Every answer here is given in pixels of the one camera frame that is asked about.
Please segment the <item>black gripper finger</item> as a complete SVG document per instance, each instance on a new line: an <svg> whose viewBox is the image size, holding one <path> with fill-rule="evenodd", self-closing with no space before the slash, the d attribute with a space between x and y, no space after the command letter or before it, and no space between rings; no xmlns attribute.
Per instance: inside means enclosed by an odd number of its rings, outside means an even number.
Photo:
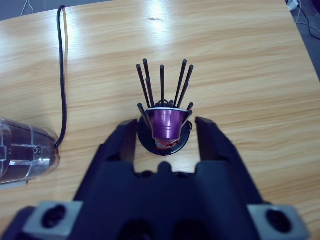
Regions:
<svg viewBox="0 0 320 240"><path fill-rule="evenodd" d="M135 161L138 121L126 120L120 123L98 150L73 198L84 202L89 194L103 184L114 180L112 171L116 167Z"/></svg>
<svg viewBox="0 0 320 240"><path fill-rule="evenodd" d="M247 204L263 204L264 200L232 141L210 119L197 116L195 123L200 160L228 163L231 176L245 202Z"/></svg>

